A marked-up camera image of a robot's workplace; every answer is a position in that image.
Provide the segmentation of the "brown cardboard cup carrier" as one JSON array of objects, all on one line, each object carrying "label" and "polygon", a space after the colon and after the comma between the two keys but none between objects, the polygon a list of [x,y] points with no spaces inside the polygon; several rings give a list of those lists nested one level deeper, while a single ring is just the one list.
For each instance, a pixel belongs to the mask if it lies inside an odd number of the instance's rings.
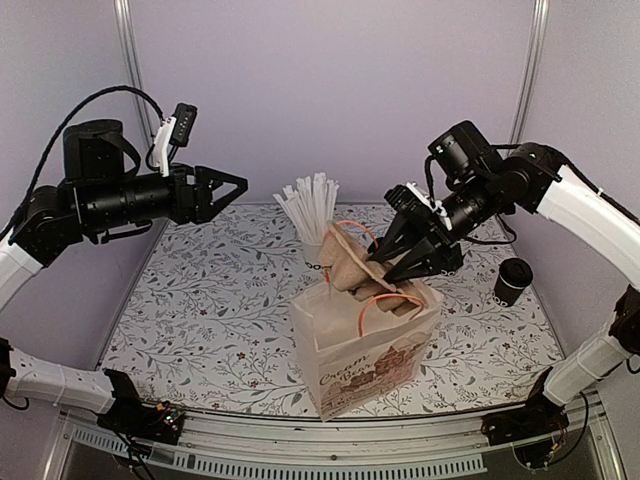
[{"label": "brown cardboard cup carrier", "polygon": [[330,285],[339,292],[349,293],[356,301],[384,295],[376,301],[382,312],[400,317],[414,312],[421,304],[430,309],[442,302],[441,294],[420,281],[386,280],[393,264],[372,260],[364,246],[339,223],[327,224],[318,261],[326,270]]}]

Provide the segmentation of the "black paper coffee cup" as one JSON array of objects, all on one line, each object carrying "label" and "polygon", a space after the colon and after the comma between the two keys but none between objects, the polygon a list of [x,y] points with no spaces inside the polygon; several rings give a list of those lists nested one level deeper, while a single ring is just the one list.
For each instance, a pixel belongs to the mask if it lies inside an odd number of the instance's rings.
[{"label": "black paper coffee cup", "polygon": [[494,285],[493,300],[502,307],[512,307],[524,290],[524,286],[512,285],[499,275]]}]

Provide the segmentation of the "white paper bag orange handles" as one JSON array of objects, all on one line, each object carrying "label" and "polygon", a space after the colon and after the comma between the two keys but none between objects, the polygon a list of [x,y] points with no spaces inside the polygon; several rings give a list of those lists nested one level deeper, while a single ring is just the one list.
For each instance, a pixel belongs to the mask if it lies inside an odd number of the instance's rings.
[{"label": "white paper bag orange handles", "polygon": [[439,307],[395,316],[376,301],[358,302],[335,290],[326,275],[290,303],[295,352],[310,398],[323,421],[391,392],[416,377]]}]

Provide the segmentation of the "black plastic cup lid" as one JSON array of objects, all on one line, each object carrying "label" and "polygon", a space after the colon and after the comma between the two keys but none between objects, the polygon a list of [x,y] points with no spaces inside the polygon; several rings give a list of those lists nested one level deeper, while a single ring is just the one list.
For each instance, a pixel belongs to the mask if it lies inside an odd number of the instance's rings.
[{"label": "black plastic cup lid", "polygon": [[533,271],[525,260],[512,257],[501,262],[499,278],[510,288],[524,289],[532,283]]}]

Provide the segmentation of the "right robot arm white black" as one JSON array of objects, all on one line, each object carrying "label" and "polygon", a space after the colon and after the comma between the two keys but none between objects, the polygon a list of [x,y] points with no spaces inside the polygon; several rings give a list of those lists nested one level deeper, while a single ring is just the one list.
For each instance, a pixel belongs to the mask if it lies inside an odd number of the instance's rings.
[{"label": "right robot arm white black", "polygon": [[390,284],[455,271],[461,240],[490,217],[521,207],[577,236],[627,278],[612,324],[541,375],[518,412],[517,427],[537,436],[556,410],[639,352],[639,221],[555,148],[508,145],[507,157],[501,149],[469,120],[443,133],[429,145],[424,168],[438,163],[450,195],[438,201],[413,182],[388,190],[396,216],[369,251],[376,262],[395,263],[384,276]]}]

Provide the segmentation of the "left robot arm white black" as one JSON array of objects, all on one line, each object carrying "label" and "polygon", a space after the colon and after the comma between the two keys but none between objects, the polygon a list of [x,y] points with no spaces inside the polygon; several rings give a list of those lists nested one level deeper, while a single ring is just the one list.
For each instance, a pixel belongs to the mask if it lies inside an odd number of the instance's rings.
[{"label": "left robot arm white black", "polygon": [[[24,199],[1,232],[3,305],[69,246],[107,244],[142,235],[156,219],[177,225],[213,220],[248,189],[246,179],[204,166],[174,162],[187,146],[197,109],[180,103],[159,129],[146,155],[124,136],[118,119],[74,124],[88,104],[129,92],[159,106],[140,89],[118,85],[82,100],[57,127],[36,169],[43,170],[56,142],[63,146],[64,177],[56,186],[31,180]],[[1,342],[1,395],[48,400],[111,417],[128,434],[148,426],[149,407],[123,372],[77,370],[33,358]]]}]

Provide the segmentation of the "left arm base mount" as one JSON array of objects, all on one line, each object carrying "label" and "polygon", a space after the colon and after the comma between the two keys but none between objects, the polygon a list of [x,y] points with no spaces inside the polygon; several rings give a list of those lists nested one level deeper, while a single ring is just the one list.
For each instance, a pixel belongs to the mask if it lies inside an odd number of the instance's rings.
[{"label": "left arm base mount", "polygon": [[114,403],[97,415],[97,425],[134,438],[177,445],[184,425],[184,411],[169,401],[145,404],[127,374],[105,369],[112,384]]}]

